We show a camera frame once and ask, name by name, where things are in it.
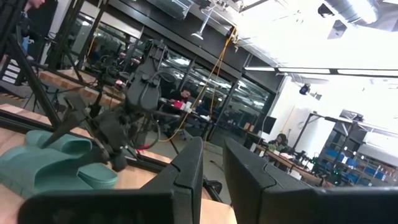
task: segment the fluorescent light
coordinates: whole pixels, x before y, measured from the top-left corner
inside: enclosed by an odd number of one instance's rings
[[[196,37],[196,38],[198,38],[200,40],[203,40],[203,37],[201,36],[201,32],[193,33],[193,34],[191,34],[191,36],[192,37]]]
[[[261,103],[261,102],[258,102],[258,101],[253,101],[253,103],[255,105],[258,105],[258,106],[264,106],[264,103]]]
[[[242,81],[238,81],[238,86],[241,86],[241,87],[246,87],[246,84],[244,83],[244,82],[242,82]]]
[[[175,63],[179,63],[180,65],[189,65],[189,61],[183,58],[178,58],[174,60]]]
[[[247,71],[262,71],[262,72],[274,72],[275,69],[272,67],[245,67]]]
[[[345,75],[391,75],[398,77],[398,70],[339,69],[337,72]]]
[[[329,74],[326,68],[278,68],[280,72]]]

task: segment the ceiling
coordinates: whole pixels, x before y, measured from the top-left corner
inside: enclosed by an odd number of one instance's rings
[[[249,5],[257,0],[242,1]],[[398,32],[352,25],[342,38],[327,39],[336,16],[322,18],[318,13],[322,3],[268,0],[242,13],[232,7],[215,7],[208,25],[225,34],[234,24],[238,27],[237,45],[272,66],[397,68],[394,40]],[[205,17],[197,5],[190,12]]]
[[[250,5],[258,0],[242,1]],[[398,6],[396,0],[385,2],[391,3],[390,9]],[[398,69],[395,44],[398,32],[345,23],[347,30],[341,38],[328,39],[333,24],[341,17],[323,18],[318,13],[322,3],[322,0],[268,0],[242,13],[233,7],[215,7],[208,26],[226,34],[233,24],[238,28],[237,45],[271,66]],[[205,17],[196,5],[190,12],[202,20]],[[398,18],[398,11],[389,16]],[[398,98],[398,79],[289,75],[297,83],[311,83],[313,87],[327,83],[355,86],[354,102],[347,109],[367,114],[368,119],[383,126],[398,124],[391,122],[398,117],[398,106],[388,103]]]

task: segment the workbench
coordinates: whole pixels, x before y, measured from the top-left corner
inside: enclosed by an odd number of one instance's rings
[[[45,81],[46,84],[54,85],[54,86],[59,86],[60,88],[64,88],[67,90],[73,89],[73,91],[79,93],[81,96],[85,98],[89,98],[91,100],[95,100],[97,96],[99,95],[99,92],[94,90],[95,84],[94,82],[96,81],[96,78],[85,73],[82,71],[79,71],[79,74],[81,75],[83,81],[87,84],[92,83],[92,87],[84,86],[82,84],[79,84],[79,79],[75,73],[74,70],[59,70],[58,72],[70,77],[71,79],[75,81],[71,81],[69,79],[63,78],[57,74],[54,74],[49,71],[41,71],[39,72],[39,79],[42,81]],[[108,105],[110,107],[113,107],[121,102],[122,99],[124,99],[124,94],[123,92],[115,89],[113,86],[104,86],[103,88],[103,96],[100,101],[100,104],[102,105]]]
[[[36,121],[50,124],[47,117],[23,110],[11,105],[0,105],[0,110],[5,110],[11,113],[18,114],[20,116],[34,119]],[[81,128],[75,128],[72,130],[73,133],[81,136],[90,138],[90,134]],[[25,135],[10,131],[8,129],[0,128],[0,155],[5,153],[8,149],[14,146],[20,146],[24,143]],[[169,163],[171,159],[155,154],[149,151],[142,151],[142,154],[153,159],[157,159],[163,162]],[[139,169],[137,167],[127,167],[123,171],[118,173],[118,182],[116,189],[139,189],[148,181],[156,176],[155,173],[148,170]],[[23,199],[14,194],[9,189],[5,188],[0,184],[0,223],[2,224],[15,224],[19,207],[23,203]],[[209,200],[205,189],[202,189],[202,201],[201,201],[201,222],[202,224],[235,224],[236,219],[233,209],[223,203]]]
[[[316,182],[316,183],[320,183],[322,181],[321,178],[315,177],[314,175],[312,175],[311,173],[306,171],[303,167],[298,166],[294,162],[292,162],[282,156],[278,156],[277,154],[271,152],[270,150],[268,150],[262,146],[257,146],[256,148],[260,151],[264,151],[265,154],[272,157],[273,159],[275,159],[277,162],[281,163],[282,165],[287,166],[290,171],[294,170],[294,171],[298,172],[302,176],[303,179],[309,180],[311,182]],[[322,187],[334,187],[334,185],[324,180]]]

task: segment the security camera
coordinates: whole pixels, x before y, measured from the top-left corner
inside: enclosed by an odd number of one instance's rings
[[[304,84],[304,86],[303,87],[301,87],[301,89],[300,89],[300,91],[299,91],[299,93],[301,94],[301,95],[307,95],[307,94],[309,94],[310,93],[310,84],[308,84],[308,83],[306,83],[306,84]]]

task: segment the ceiling light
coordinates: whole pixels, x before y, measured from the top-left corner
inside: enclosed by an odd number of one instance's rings
[[[280,72],[289,73],[317,73],[317,74],[329,74],[330,70],[326,68],[278,68]]]
[[[174,62],[179,63],[180,65],[189,65],[189,61],[183,58],[175,59]]]
[[[242,82],[242,81],[238,81],[238,86],[246,87],[246,84],[244,82]]]
[[[245,67],[247,71],[262,71],[262,72],[274,72],[275,69],[272,67]]]
[[[337,72],[345,75],[392,75],[398,77],[398,70],[338,69]]]
[[[203,40],[203,37],[201,35],[203,33],[203,30],[206,27],[207,22],[209,21],[209,18],[210,18],[210,15],[211,15],[212,12],[213,12],[213,8],[211,8],[209,10],[208,14],[206,15],[205,20],[203,21],[203,24],[200,27],[200,30],[197,31],[197,32],[194,32],[193,34],[191,34],[191,36],[199,38],[200,40]]]

